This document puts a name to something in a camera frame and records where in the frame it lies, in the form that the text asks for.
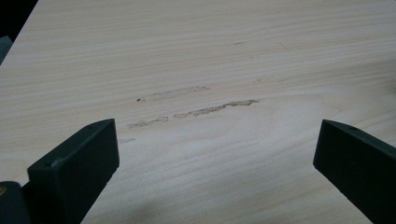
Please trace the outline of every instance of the dark green clamp jaw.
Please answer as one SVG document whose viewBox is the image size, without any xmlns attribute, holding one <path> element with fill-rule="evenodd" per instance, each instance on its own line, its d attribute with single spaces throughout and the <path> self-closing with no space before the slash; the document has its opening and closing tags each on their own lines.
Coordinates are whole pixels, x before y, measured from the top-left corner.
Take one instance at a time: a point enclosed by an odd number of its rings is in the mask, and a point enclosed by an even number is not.
<svg viewBox="0 0 396 224">
<path fill-rule="evenodd" d="M 28 169 L 0 182 L 0 224 L 78 224 L 120 166 L 114 119 L 90 124 Z"/>
<path fill-rule="evenodd" d="M 373 223 L 396 223 L 395 147 L 323 120 L 314 165 Z"/>
</svg>

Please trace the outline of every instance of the scratch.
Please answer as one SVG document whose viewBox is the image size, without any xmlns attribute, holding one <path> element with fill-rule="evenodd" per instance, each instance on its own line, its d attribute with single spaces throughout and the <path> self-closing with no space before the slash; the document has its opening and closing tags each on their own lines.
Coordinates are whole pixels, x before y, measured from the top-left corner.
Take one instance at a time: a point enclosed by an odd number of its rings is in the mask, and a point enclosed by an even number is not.
<svg viewBox="0 0 396 224">
<path fill-rule="evenodd" d="M 285 51 L 290 52 L 290 51 L 282 44 L 282 42 L 279 42 L 279 44 L 283 47 L 283 49 L 284 49 Z"/>
<path fill-rule="evenodd" d="M 132 142 L 136 139 L 134 138 L 129 138 L 129 139 L 119 139 L 119 144 L 124 144 L 124 143 L 128 143 L 128 142 Z"/>
<path fill-rule="evenodd" d="M 240 45 L 242 46 L 243 44 L 245 44 L 246 42 L 238 42 L 238 43 L 234 43 L 234 45 Z"/>
<path fill-rule="evenodd" d="M 207 91 L 210 90 L 208 87 L 201 87 L 201 86 L 195 86 L 195 87 L 188 87 L 188 88 L 183 88 L 179 90 L 173 90 L 173 91 L 164 91 L 164 92 L 158 92 L 158 93 L 153 93 L 150 95 L 150 99 L 154 102 L 156 101 L 161 101 L 161 100 L 166 100 L 166 99 L 172 99 L 175 97 L 178 97 L 180 95 L 185 95 L 191 92 L 196 92 L 196 91 Z M 139 101 L 146 101 L 144 97 L 137 99 L 137 102 Z"/>
<path fill-rule="evenodd" d="M 193 110 L 193 111 L 190 111 L 189 113 L 186 113 L 186 114 L 175 114 L 174 118 L 183 119 L 183 118 L 186 118 L 188 115 L 193 115 L 195 117 L 198 117 L 198 116 L 203 115 L 203 114 L 208 114 L 208 113 L 220 111 L 221 109 L 224 109 L 227 106 L 251 105 L 253 103 L 258 103 L 258 102 L 259 102 L 259 100 L 247 100 L 247 101 L 230 102 L 230 103 L 225 104 L 225 105 L 207 107 L 207 108 L 200 109 L 200 110 Z"/>
<path fill-rule="evenodd" d="M 168 117 L 159 117 L 157 119 L 149 120 L 149 121 L 139 120 L 137 123 L 128 124 L 128 127 L 130 129 L 132 129 L 132 128 L 140 128 L 140 127 L 148 126 L 148 125 L 150 125 L 152 123 L 155 123 L 155 122 L 166 122 L 166 121 L 168 121 Z"/>
<path fill-rule="evenodd" d="M 259 78 L 256 78 L 256 80 L 254 80 L 253 82 L 261 82 L 263 80 L 270 80 L 270 79 L 273 79 L 273 78 L 275 78 L 275 77 L 274 76 L 271 76 L 271 77 L 259 77 Z"/>
</svg>

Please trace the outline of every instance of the wooden board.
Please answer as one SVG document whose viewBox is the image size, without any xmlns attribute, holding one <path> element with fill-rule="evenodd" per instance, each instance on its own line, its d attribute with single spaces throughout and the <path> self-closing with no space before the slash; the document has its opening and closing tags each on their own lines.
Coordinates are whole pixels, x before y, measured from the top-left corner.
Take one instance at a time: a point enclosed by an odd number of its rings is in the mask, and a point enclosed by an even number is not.
<svg viewBox="0 0 396 224">
<path fill-rule="evenodd" d="M 370 223 L 312 165 L 323 119 L 396 145 L 392 0 L 40 0 L 0 67 L 0 179 L 116 119 L 83 223 Z"/>
</svg>

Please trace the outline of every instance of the wood grain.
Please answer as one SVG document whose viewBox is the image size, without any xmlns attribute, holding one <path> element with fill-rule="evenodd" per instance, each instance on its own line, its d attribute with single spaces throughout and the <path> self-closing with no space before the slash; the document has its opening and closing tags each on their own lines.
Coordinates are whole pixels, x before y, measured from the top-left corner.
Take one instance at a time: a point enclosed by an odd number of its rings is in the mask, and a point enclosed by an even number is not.
<svg viewBox="0 0 396 224">
<path fill-rule="evenodd" d="M 396 146 L 396 2 L 40 0 L 0 67 L 0 179 L 115 118 L 83 223 L 370 223 L 312 165 L 320 123 Z"/>
</svg>

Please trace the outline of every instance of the clamp jaw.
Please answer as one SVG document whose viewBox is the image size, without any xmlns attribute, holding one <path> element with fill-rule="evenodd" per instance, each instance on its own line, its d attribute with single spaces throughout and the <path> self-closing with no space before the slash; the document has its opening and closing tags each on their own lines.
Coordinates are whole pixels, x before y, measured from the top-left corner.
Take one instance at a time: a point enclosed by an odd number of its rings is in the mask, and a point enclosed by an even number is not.
<svg viewBox="0 0 396 224">
<path fill-rule="evenodd" d="M 114 119 L 90 124 L 28 169 L 0 182 L 0 224 L 78 224 L 120 166 Z"/>
<path fill-rule="evenodd" d="M 314 165 L 373 223 L 396 223 L 395 147 L 323 120 Z"/>
</svg>

